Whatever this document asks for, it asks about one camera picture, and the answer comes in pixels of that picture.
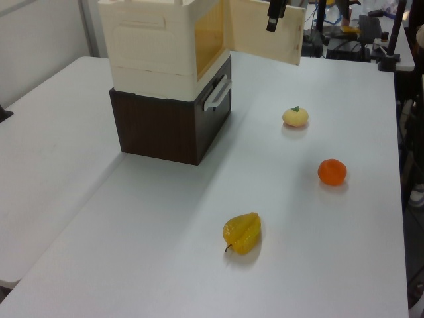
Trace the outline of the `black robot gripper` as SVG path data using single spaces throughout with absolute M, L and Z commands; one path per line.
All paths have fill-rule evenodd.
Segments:
M 268 24 L 266 30 L 275 32 L 278 24 L 278 19 L 284 16 L 288 0 L 270 0 L 268 7 Z

